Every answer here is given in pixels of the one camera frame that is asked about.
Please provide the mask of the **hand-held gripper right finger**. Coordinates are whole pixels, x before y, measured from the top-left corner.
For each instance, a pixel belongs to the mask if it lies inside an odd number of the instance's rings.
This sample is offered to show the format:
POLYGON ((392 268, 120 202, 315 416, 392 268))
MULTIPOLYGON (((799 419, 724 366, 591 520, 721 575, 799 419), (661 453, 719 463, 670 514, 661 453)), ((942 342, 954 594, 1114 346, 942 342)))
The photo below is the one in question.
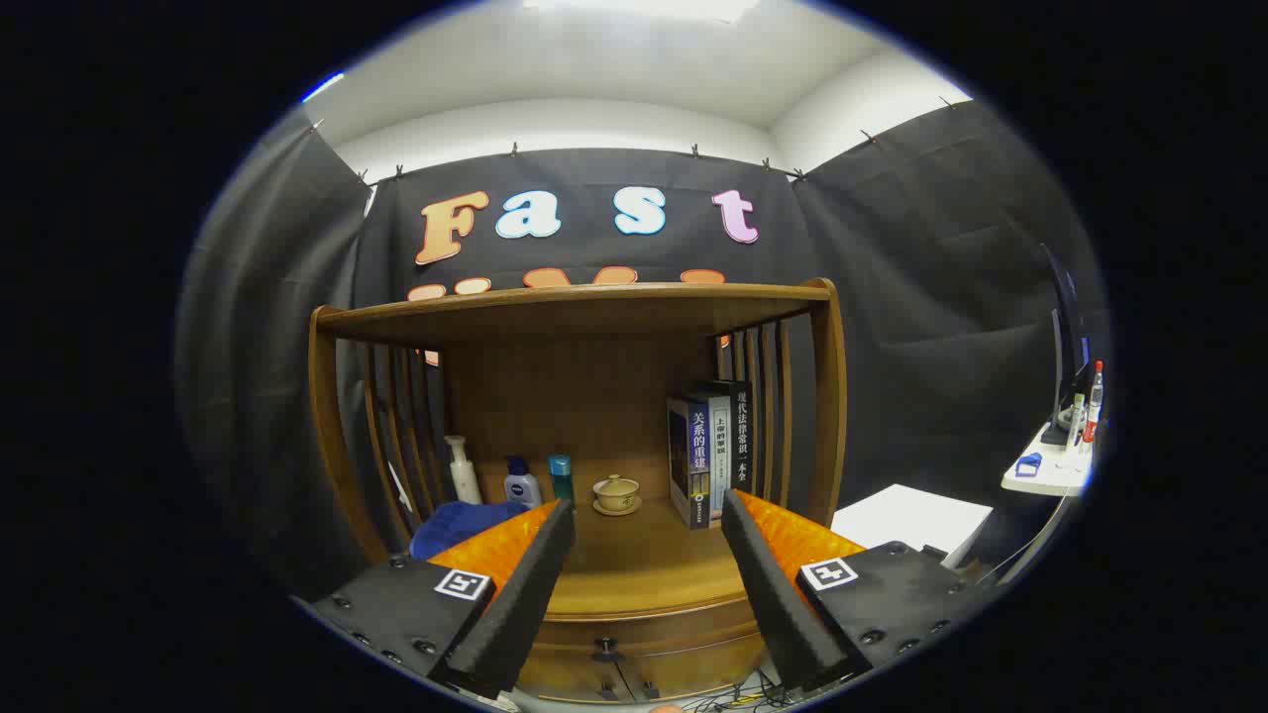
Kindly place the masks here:
POLYGON ((862 547, 729 490, 721 529, 780 681, 815 693, 913 658, 980 608, 984 590, 900 540, 862 547))

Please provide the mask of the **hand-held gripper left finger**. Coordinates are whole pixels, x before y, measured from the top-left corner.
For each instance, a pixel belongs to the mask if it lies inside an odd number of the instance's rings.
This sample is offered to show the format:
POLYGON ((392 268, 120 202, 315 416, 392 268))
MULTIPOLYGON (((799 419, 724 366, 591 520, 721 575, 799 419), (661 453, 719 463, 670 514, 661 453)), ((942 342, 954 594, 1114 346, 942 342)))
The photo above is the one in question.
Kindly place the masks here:
POLYGON ((412 680, 493 699, 519 680, 574 540, 574 501, 557 499, 430 559, 393 554, 307 613, 412 680))

